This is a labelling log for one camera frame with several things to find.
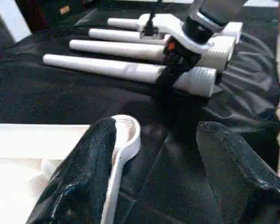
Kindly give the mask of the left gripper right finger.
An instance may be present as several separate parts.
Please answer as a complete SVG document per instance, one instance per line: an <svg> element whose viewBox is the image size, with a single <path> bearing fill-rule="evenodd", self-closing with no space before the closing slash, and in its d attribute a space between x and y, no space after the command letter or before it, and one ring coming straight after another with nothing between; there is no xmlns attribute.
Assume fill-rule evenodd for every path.
<svg viewBox="0 0 280 224"><path fill-rule="evenodd" d="M241 135L202 121L197 146L226 224L280 224L280 178Z"/></svg>

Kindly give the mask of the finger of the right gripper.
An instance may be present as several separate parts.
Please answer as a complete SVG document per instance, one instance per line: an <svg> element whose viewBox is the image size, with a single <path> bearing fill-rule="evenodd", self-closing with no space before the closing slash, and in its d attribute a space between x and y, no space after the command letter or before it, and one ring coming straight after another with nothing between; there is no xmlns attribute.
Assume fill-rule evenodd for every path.
<svg viewBox="0 0 280 224"><path fill-rule="evenodd" d="M154 97L158 101L164 101L171 94L173 85L183 73L183 68L165 67L154 83Z"/></svg>

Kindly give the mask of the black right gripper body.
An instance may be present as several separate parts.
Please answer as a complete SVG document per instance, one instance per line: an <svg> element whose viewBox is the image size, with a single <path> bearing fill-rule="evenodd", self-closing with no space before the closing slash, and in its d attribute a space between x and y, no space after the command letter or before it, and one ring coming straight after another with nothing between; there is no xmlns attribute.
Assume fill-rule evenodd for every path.
<svg viewBox="0 0 280 224"><path fill-rule="evenodd" d="M183 73L191 70L201 59L201 54L186 49L174 37L169 37L163 55L165 70L170 73Z"/></svg>

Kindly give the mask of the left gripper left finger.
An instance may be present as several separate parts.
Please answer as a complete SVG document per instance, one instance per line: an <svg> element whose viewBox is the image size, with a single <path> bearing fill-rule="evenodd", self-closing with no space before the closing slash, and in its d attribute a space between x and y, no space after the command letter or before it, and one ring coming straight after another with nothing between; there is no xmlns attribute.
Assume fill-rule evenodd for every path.
<svg viewBox="0 0 280 224"><path fill-rule="evenodd" d="M53 173L28 224L100 223L116 132L111 117L90 125Z"/></svg>

